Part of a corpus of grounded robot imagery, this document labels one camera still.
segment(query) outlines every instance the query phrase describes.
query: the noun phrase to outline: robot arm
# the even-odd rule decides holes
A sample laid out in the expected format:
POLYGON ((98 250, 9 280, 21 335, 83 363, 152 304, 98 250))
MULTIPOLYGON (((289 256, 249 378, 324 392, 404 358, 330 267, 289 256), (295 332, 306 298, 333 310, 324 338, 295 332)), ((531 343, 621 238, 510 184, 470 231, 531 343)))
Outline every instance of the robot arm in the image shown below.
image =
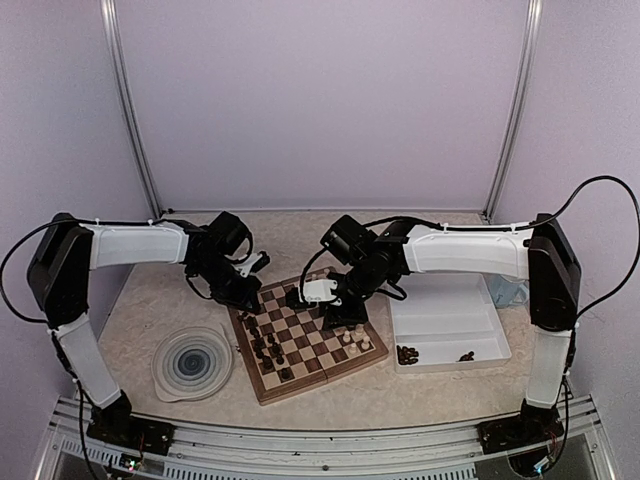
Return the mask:
MULTIPOLYGON (((548 217, 538 215, 536 223, 548 217)), ((556 402, 575 349, 581 270, 557 221, 528 230, 519 225, 460 231, 400 220, 376 235, 345 215, 321 244, 351 270, 307 282, 302 295, 294 291, 287 300, 298 307, 320 303, 323 328, 353 327, 368 320, 364 302, 385 283, 398 288, 403 275, 458 271, 528 279, 535 346, 526 397, 515 420, 489 422, 481 436, 486 453, 543 441, 548 432, 562 434, 556 402)))
POLYGON ((151 424, 151 428, 148 421, 130 416, 131 404, 100 353, 88 316, 89 271, 111 265, 180 263, 192 288, 190 279, 201 276, 209 285, 210 299, 257 313, 262 284, 254 273, 269 263, 269 257, 260 252, 241 260, 229 258, 246 239, 251 245, 252 238, 246 225, 227 212, 202 227, 182 220, 146 226, 92 225, 66 213, 53 221, 61 223, 45 233, 27 280, 46 315, 58 357, 81 382, 94 407, 87 433, 125 447, 139 444, 143 433, 147 439, 164 436, 166 440, 153 442, 156 453, 163 453, 170 442, 166 434, 170 427, 151 424), (165 435, 158 436, 159 431, 165 435))

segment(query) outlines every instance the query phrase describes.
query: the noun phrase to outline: plastic tray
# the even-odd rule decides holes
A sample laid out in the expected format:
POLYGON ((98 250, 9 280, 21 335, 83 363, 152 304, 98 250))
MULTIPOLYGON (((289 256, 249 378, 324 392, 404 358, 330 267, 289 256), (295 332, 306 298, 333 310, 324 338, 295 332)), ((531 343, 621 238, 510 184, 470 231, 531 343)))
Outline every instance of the plastic tray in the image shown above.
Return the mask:
POLYGON ((400 285, 409 297, 403 302, 391 300, 395 342, 415 348, 420 355, 413 365, 400 365, 396 358, 396 372, 497 367, 511 358, 509 343, 482 275, 412 275, 400 285), (458 361, 470 351, 475 353, 474 361, 458 361))

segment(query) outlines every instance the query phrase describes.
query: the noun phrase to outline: beige countertop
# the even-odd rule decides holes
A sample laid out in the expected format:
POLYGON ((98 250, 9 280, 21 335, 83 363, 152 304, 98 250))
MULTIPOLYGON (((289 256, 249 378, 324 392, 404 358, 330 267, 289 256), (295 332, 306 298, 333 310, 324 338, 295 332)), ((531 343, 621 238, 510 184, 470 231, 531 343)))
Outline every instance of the beige countertop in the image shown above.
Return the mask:
MULTIPOLYGON (((249 226, 255 249, 266 250, 271 264, 260 272, 263 284, 299 275, 319 249, 327 228, 345 212, 251 212, 240 217, 249 226)), ((351 213, 370 221, 398 212, 351 213)), ((420 214, 450 224, 477 224, 474 214, 420 214)), ((174 215, 195 224, 215 214, 174 215)), ((314 267, 334 265, 329 254, 314 267)), ((393 348, 386 299, 367 303, 372 324, 393 348)), ((420 375, 398 375, 393 355, 381 363, 327 386, 268 406, 256 400, 240 353, 228 383, 217 394, 195 402, 163 403, 155 393, 151 361, 160 342, 188 326, 221 323, 232 346, 237 345, 227 309, 198 298, 184 281, 179 265, 136 266, 100 338, 113 375, 136 412, 217 425, 281 429, 375 429, 469 420, 516 411, 524 397, 533 345, 533 329, 523 307, 499 310, 512 351, 502 367, 420 375)))

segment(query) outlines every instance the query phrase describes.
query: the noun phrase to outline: wooden chessboard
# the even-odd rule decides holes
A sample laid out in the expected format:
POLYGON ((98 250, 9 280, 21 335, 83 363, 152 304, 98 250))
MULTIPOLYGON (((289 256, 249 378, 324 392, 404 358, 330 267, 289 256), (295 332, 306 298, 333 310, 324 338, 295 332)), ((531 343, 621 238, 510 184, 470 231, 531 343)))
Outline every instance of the wooden chessboard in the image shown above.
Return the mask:
MULTIPOLYGON (((311 272, 307 280, 325 278, 330 269, 311 272)), ((231 323, 244 358, 253 389, 260 405, 283 400, 307 392, 333 380, 345 377, 374 363, 384 360, 389 350, 370 323, 364 331, 370 338, 368 350, 362 349, 362 335, 345 343, 345 328, 322 331, 320 309, 291 310, 285 306, 285 294, 297 287, 299 278, 263 287, 258 293, 261 313, 243 319, 241 313, 229 308, 231 323), (273 368, 266 370, 263 361, 254 352, 255 338, 249 332, 257 328, 264 339, 264 355, 273 359, 273 368), (272 345, 267 341, 274 335, 282 349, 284 363, 278 365, 272 345), (355 343, 355 352, 349 348, 355 343)))

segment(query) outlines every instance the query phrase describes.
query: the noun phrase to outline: black cable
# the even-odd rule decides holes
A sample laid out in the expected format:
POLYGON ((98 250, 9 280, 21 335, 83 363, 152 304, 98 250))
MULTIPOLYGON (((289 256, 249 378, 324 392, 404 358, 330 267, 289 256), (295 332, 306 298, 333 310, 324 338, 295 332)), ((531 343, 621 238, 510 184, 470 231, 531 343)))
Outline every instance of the black cable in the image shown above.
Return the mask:
POLYGON ((84 456, 84 461, 87 464, 87 470, 89 470, 89 473, 93 477, 93 480, 98 480, 98 476, 96 475, 96 472, 94 472, 93 466, 91 465, 91 460, 89 460, 89 454, 87 453, 87 444, 84 439, 84 422, 82 420, 82 416, 84 413, 85 392, 84 392, 84 389, 82 388, 82 384, 77 379, 76 379, 76 384, 78 385, 78 392, 80 392, 80 414, 78 415, 78 419, 79 419, 79 428, 80 428, 80 444, 82 445, 82 455, 84 456))
POLYGON ((406 300, 408 298, 407 292, 400 287, 399 285, 392 283, 392 282, 387 282, 387 284, 393 288, 396 292, 398 292, 400 295, 396 295, 395 293, 392 293, 388 290, 385 290, 383 288, 379 288, 378 290, 376 290, 376 292, 378 293, 382 293, 383 295, 386 295, 387 297, 393 298, 394 300, 398 300, 400 302, 406 300))
POLYGON ((558 454, 553 458, 553 461, 549 465, 549 467, 544 470, 542 473, 545 474, 549 472, 553 467, 555 467, 560 461, 560 457, 564 452, 565 447, 567 446, 567 440, 569 439, 569 382, 567 381, 567 377, 562 377, 562 384, 564 385, 564 435, 562 437, 562 445, 560 445, 560 450, 558 454))
POLYGON ((7 252, 5 257, 2 259, 2 263, 0 264, 0 295, 2 296, 2 299, 4 300, 4 303, 7 305, 7 307, 11 311, 11 313, 13 313, 20 320, 24 320, 25 322, 28 322, 28 323, 44 323, 44 324, 46 324, 47 321, 45 319, 28 317, 28 316, 20 313, 13 306, 13 304, 9 300, 9 297, 7 296, 7 292, 4 289, 4 270, 5 270, 5 267, 7 266, 7 263, 9 263, 9 259, 13 256, 13 254, 16 252, 16 250, 18 250, 18 248, 20 248, 27 240, 29 240, 34 235, 40 233, 42 230, 46 230, 49 227, 54 227, 56 225, 62 225, 62 224, 65 224, 65 223, 77 223, 77 224, 87 224, 87 225, 106 225, 106 226, 124 226, 124 227, 144 227, 144 226, 149 226, 149 225, 158 225, 158 224, 163 223, 165 221, 166 220, 164 220, 164 219, 159 219, 159 220, 154 220, 153 222, 113 222, 113 221, 103 222, 103 221, 100 221, 100 220, 96 221, 96 220, 83 220, 83 219, 78 219, 78 218, 64 218, 64 219, 54 220, 52 222, 48 222, 48 223, 45 223, 43 225, 40 225, 39 227, 31 230, 29 233, 27 233, 20 240, 18 240, 18 242, 13 247, 11 247, 9 249, 9 251, 7 252))
POLYGON ((249 260, 249 257, 253 253, 253 234, 251 232, 248 232, 247 240, 249 240, 249 248, 247 249, 247 253, 245 253, 244 257, 229 259, 229 262, 231 262, 233 265, 238 265, 239 263, 246 262, 247 260, 249 260))
POLYGON ((327 251, 327 247, 323 247, 322 250, 318 250, 316 253, 313 254, 313 257, 311 257, 311 259, 307 262, 307 264, 304 266, 304 268, 302 269, 302 273, 300 274, 300 282, 298 284, 298 288, 300 290, 300 301, 303 303, 307 303, 307 301, 304 298, 304 282, 307 278, 307 273, 309 273, 309 270, 311 269, 311 265, 314 264, 314 262, 320 258, 322 256, 322 254, 324 252, 327 251))

